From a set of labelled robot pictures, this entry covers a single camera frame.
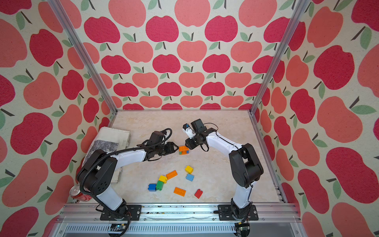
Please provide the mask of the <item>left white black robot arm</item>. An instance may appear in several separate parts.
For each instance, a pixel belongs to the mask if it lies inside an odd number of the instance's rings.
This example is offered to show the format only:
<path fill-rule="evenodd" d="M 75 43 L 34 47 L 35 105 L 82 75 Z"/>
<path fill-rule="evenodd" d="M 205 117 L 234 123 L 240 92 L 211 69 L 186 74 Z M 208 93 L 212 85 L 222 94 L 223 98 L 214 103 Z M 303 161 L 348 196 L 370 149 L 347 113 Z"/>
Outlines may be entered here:
<path fill-rule="evenodd" d="M 154 156 L 161 158 L 176 152 L 179 147 L 168 141 L 171 135 L 172 129 L 166 128 L 154 131 L 148 140 L 134 148 L 114 152 L 96 150 L 77 175 L 80 191 L 90 195 L 109 213 L 119 218 L 128 217 L 125 200 L 111 186 L 114 172 L 130 164 L 155 161 Z"/>

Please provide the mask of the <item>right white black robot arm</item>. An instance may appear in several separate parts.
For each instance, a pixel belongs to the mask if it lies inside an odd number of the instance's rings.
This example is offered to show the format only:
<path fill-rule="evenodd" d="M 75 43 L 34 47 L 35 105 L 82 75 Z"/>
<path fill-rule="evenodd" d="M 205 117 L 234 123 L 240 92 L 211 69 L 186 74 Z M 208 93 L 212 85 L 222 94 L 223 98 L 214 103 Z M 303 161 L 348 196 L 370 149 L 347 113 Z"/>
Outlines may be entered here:
<path fill-rule="evenodd" d="M 264 173 L 254 147 L 249 143 L 241 145 L 231 141 L 219 134 L 217 129 L 207 128 L 200 119 L 184 124 L 183 131 L 188 136 L 185 146 L 190 150 L 205 145 L 229 158 L 232 176 L 237 183 L 235 195 L 231 199 L 231 213 L 236 220 L 246 220 L 252 207 L 250 195 L 253 183 L 259 181 Z"/>

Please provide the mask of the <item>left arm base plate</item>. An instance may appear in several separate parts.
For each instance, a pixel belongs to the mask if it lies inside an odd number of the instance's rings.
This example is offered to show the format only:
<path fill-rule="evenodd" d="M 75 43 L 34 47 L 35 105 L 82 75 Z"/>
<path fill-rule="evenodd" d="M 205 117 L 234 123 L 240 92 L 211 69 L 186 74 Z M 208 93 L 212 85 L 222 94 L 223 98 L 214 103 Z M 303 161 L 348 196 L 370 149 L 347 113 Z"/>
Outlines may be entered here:
<path fill-rule="evenodd" d="M 141 215 L 141 205 L 121 205 L 115 211 L 96 208 L 101 213 L 100 220 L 102 221 L 138 221 Z"/>

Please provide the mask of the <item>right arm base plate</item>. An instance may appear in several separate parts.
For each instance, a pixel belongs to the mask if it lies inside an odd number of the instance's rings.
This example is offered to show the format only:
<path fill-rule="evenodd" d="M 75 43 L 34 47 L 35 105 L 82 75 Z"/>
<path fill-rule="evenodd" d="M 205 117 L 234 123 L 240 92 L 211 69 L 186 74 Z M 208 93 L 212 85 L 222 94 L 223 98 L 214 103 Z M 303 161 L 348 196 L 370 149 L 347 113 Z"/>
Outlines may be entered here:
<path fill-rule="evenodd" d="M 255 205 L 238 208 L 231 204 L 218 205 L 214 213 L 219 215 L 220 221 L 258 221 L 258 212 Z"/>

